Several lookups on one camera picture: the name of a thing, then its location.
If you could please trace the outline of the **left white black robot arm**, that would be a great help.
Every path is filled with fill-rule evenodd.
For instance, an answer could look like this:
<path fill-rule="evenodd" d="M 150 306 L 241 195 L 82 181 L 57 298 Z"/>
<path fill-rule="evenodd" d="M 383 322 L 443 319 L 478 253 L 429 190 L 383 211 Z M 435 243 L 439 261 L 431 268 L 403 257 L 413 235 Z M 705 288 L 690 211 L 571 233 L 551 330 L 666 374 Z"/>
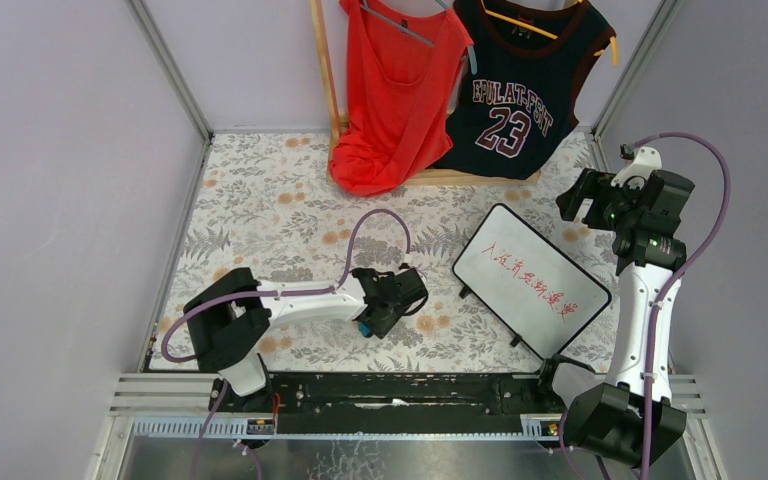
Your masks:
<path fill-rule="evenodd" d="M 199 372 L 216 374 L 236 395 L 247 396 L 267 385 L 267 369 L 255 351 L 267 333 L 341 321 L 365 338 L 382 339 L 428 297 L 423 276 L 412 267 L 354 268 L 340 283 L 258 280 L 250 269 L 236 268 L 191 299 L 183 320 Z"/>

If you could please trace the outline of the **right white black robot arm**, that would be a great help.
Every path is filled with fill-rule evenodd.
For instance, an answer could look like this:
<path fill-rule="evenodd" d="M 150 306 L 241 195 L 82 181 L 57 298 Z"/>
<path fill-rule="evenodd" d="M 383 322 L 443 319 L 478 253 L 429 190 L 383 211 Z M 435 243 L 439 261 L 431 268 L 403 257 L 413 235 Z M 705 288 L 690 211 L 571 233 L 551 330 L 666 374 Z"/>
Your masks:
<path fill-rule="evenodd" d="M 563 401 L 560 437 L 568 446 L 638 471 L 652 465 L 682 435 L 687 415 L 672 404 L 668 379 L 671 312 L 681 286 L 686 246 L 675 239 L 695 185 L 664 170 L 617 182 L 586 168 L 556 203 L 570 220 L 591 203 L 586 226 L 614 234 L 620 317 L 604 378 L 561 354 L 545 360 L 539 387 Z"/>

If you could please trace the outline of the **white whiteboard black frame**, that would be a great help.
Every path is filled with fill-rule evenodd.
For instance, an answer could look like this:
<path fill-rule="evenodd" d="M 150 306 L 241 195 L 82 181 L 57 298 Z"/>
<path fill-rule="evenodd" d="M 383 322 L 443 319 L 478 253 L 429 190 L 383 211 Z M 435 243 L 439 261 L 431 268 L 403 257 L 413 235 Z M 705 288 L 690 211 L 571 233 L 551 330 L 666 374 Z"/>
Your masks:
<path fill-rule="evenodd" d="M 612 300 L 602 282 L 501 203 L 482 219 L 452 273 L 541 358 L 561 352 Z"/>

